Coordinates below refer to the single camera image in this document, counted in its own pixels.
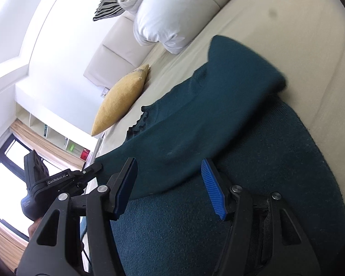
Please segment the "person's left hand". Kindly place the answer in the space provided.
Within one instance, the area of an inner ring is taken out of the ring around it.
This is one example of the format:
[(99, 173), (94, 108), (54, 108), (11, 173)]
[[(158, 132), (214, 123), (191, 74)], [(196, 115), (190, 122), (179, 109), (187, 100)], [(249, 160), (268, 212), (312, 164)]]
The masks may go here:
[(36, 221), (33, 222), (33, 224), (28, 228), (28, 232), (29, 232), (29, 240), (32, 239), (35, 231), (37, 230), (38, 226), (40, 225), (42, 221), (42, 218), (38, 218)]

